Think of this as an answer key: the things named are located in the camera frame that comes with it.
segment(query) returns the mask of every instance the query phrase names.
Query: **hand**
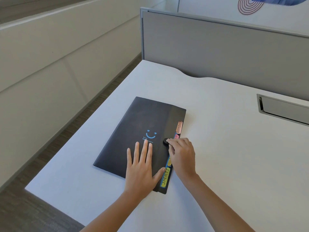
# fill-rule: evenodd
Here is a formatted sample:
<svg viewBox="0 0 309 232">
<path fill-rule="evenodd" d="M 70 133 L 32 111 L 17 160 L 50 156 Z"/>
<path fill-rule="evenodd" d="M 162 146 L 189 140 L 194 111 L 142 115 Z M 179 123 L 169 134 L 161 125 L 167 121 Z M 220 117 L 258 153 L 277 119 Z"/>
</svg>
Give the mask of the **hand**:
<svg viewBox="0 0 309 232">
<path fill-rule="evenodd" d="M 182 182 L 195 177 L 195 152 L 187 138 L 167 139 L 173 168 Z"/>
<path fill-rule="evenodd" d="M 148 141 L 144 141 L 139 157 L 139 142 L 135 143 L 134 159 L 132 164 L 131 150 L 127 150 L 127 172 L 126 186 L 124 192 L 128 193 L 133 199 L 142 201 L 155 188 L 158 181 L 162 178 L 165 168 L 161 168 L 154 176 L 151 171 L 152 144 L 149 143 L 148 154 L 146 158 Z"/>
</svg>

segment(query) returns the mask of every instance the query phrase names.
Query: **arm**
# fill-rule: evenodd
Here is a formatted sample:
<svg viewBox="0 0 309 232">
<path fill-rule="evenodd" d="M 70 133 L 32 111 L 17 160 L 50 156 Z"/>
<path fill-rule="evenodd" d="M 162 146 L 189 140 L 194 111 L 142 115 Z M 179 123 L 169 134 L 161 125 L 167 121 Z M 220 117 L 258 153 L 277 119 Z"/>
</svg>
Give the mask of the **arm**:
<svg viewBox="0 0 309 232">
<path fill-rule="evenodd" d="M 168 139 L 173 168 L 197 201 L 215 232 L 254 232 L 195 172 L 195 152 L 187 138 Z"/>
<path fill-rule="evenodd" d="M 145 140 L 139 158 L 139 143 L 135 144 L 134 159 L 132 163 L 131 151 L 127 150 L 126 185 L 122 195 L 81 232 L 116 232 L 125 222 L 138 204 L 154 189 L 165 172 L 161 168 L 154 176 L 151 173 L 152 144 Z"/>
</svg>

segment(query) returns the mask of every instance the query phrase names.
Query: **folder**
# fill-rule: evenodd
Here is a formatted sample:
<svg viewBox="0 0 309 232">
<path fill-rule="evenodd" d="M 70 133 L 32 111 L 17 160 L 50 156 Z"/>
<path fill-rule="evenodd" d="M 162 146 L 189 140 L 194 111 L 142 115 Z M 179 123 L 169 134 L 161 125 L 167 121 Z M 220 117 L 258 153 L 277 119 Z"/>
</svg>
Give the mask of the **folder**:
<svg viewBox="0 0 309 232">
<path fill-rule="evenodd" d="M 163 140 L 180 135 L 176 134 L 176 129 L 180 121 L 183 123 L 185 114 L 186 110 L 183 108 L 136 97 L 93 165 L 125 178 L 127 148 L 131 149 L 133 161 L 135 143 L 140 143 L 139 154 L 141 154 L 144 140 L 148 140 L 153 146 L 152 176 L 162 167 L 167 168 L 154 191 L 166 194 L 172 165 L 168 145 L 164 144 Z"/>
</svg>

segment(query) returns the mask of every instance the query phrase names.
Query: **desk surface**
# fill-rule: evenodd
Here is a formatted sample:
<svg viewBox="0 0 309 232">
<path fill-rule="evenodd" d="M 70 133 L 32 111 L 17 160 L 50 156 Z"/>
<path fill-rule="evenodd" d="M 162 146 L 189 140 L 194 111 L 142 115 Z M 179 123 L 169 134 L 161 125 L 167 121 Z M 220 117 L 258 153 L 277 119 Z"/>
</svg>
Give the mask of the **desk surface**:
<svg viewBox="0 0 309 232">
<path fill-rule="evenodd" d="M 98 216 L 122 193 L 125 180 L 92 164 L 139 96 L 187 109 L 181 136 L 192 141 L 197 173 L 253 229 L 308 231 L 309 127 L 259 113 L 257 94 L 309 106 L 142 61 L 26 190 L 84 225 Z M 213 231 L 175 172 L 167 194 L 151 192 L 119 231 L 159 228 Z"/>
</svg>

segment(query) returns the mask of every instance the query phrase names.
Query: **blue smiley face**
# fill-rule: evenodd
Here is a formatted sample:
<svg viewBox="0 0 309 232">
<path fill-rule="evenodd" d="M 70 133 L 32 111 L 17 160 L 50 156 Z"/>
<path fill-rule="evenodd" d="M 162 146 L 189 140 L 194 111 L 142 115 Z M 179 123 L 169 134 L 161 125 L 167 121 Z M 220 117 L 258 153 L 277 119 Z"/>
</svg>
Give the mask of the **blue smiley face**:
<svg viewBox="0 0 309 232">
<path fill-rule="evenodd" d="M 155 136 L 149 137 L 149 136 L 148 136 L 148 133 L 146 133 L 146 136 L 147 136 L 148 138 L 150 138 L 150 139 L 151 139 L 151 138 L 155 138 Z"/>
</svg>

